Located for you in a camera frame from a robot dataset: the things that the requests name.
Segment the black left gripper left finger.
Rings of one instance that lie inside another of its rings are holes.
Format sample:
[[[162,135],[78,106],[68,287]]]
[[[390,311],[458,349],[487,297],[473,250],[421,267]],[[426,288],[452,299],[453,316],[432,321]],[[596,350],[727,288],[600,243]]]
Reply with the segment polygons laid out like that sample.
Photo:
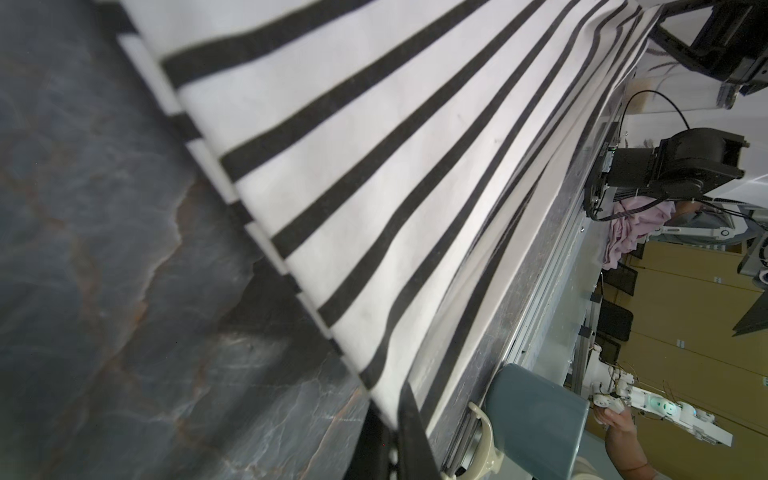
[[[393,431],[370,404],[344,480],[386,480],[392,470]]]

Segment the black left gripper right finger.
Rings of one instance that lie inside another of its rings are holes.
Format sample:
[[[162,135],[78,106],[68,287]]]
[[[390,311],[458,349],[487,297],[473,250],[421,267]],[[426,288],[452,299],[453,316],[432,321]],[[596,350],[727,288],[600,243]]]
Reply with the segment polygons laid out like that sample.
[[[419,407],[408,382],[401,389],[397,421],[398,478],[440,480]]]

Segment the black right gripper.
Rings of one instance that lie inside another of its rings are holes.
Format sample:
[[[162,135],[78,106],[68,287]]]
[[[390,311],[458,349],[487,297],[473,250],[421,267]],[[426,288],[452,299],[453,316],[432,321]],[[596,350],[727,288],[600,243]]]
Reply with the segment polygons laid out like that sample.
[[[662,26],[698,10],[710,15],[689,44]],[[739,87],[743,96],[767,87],[765,1],[674,1],[660,7],[650,38],[687,69]]]

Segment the black white striped tank top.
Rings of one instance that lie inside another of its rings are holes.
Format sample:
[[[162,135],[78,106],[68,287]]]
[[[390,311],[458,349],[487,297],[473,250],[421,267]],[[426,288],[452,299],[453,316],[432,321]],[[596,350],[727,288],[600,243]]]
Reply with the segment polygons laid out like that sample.
[[[457,276],[635,64],[635,1],[99,1],[383,420]]]

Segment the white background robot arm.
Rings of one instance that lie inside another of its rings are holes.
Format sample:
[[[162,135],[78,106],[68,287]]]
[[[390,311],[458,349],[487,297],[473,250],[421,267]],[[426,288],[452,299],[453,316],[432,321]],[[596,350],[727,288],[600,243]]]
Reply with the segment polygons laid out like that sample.
[[[630,412],[636,409],[669,421],[695,438],[729,446],[732,435],[713,415],[639,388],[634,377],[599,360],[564,388],[518,365],[495,377],[484,406],[468,405],[481,425],[480,439],[463,479],[496,473],[509,459],[535,479],[599,479],[601,473],[578,453],[588,411],[607,424],[606,449],[624,479],[659,479],[640,447]],[[438,470],[411,393],[403,401],[399,431],[368,413],[348,479],[445,479]]]

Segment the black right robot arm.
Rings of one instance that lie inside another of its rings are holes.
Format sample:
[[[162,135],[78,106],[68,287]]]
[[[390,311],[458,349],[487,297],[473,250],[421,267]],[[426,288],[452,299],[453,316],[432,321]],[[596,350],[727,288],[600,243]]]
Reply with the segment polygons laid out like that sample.
[[[674,1],[661,6],[649,38],[682,67],[718,81],[719,107],[767,88],[764,1]],[[603,186],[654,203],[720,199],[767,205],[767,150],[738,133],[687,125],[653,148],[611,148],[606,155],[609,171],[592,171],[585,186],[584,208],[592,217]]]

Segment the person hand in background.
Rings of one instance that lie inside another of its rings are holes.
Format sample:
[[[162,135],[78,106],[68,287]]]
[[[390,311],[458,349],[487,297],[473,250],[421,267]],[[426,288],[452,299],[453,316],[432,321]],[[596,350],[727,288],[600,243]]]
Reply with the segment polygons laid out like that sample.
[[[596,419],[607,426],[607,431],[613,436],[636,437],[637,428],[633,421],[630,408],[624,408],[617,413],[610,408],[594,407]]]

